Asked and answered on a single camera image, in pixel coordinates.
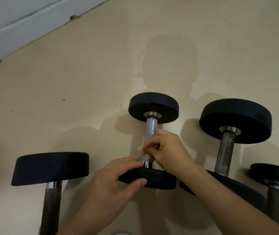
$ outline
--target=chipped baseboard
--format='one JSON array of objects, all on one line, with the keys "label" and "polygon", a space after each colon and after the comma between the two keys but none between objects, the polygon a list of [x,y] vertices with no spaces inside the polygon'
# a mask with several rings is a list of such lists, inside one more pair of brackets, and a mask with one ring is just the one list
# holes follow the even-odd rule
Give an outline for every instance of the chipped baseboard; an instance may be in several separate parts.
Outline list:
[{"label": "chipped baseboard", "polygon": [[106,0],[60,0],[0,29],[0,60]]}]

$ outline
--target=metal bar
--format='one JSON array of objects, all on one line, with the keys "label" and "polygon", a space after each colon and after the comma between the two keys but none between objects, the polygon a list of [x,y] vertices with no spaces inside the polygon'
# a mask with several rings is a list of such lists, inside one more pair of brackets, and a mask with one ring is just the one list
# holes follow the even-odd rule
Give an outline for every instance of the metal bar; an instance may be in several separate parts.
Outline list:
[{"label": "metal bar", "polygon": [[218,157],[215,165],[214,172],[226,177],[229,176],[236,130],[237,129],[235,127],[224,127],[223,136],[221,139]]},{"label": "metal bar", "polygon": [[[148,142],[152,137],[156,135],[157,123],[158,123],[157,113],[150,112],[146,121],[146,132],[145,132],[144,143]],[[154,157],[149,154],[144,154],[142,156],[142,162],[145,168],[152,168],[154,160],[155,160]]]},{"label": "metal bar", "polygon": [[61,189],[62,181],[47,183],[40,235],[55,235],[58,232]]},{"label": "metal bar", "polygon": [[270,185],[267,197],[268,216],[279,224],[279,186]]}]

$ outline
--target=person's right hand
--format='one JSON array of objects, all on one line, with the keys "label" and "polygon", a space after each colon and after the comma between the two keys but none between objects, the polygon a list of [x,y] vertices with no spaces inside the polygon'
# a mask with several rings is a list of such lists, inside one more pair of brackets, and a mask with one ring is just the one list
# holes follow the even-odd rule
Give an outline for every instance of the person's right hand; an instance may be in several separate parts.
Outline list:
[{"label": "person's right hand", "polygon": [[179,177],[182,170],[190,170],[195,163],[186,151],[179,136],[166,130],[158,129],[156,136],[146,142],[143,151],[155,157],[156,162],[168,173]]}]

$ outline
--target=person's right arm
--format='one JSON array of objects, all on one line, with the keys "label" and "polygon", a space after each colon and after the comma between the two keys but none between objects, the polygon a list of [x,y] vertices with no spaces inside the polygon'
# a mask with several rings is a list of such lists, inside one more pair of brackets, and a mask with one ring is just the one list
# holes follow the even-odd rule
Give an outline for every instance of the person's right arm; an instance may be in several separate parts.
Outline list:
[{"label": "person's right arm", "polygon": [[278,235],[279,225],[233,193],[188,154],[179,136],[157,130],[143,150],[184,182],[210,213],[223,235]]}]

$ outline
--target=bare skin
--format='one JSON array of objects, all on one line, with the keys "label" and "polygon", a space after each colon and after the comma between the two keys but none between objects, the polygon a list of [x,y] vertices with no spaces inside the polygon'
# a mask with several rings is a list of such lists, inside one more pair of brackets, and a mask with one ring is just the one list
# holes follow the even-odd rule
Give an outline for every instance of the bare skin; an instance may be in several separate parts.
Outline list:
[{"label": "bare skin", "polygon": [[[199,166],[176,134],[157,130],[157,136],[146,142],[143,150],[153,155],[165,171],[175,175],[194,192],[223,235],[279,234],[277,223]],[[121,189],[117,179],[128,170],[141,166],[136,158],[120,158],[96,172],[82,207],[57,235],[95,235],[113,222],[131,197],[147,183],[146,179],[137,179]]]}]

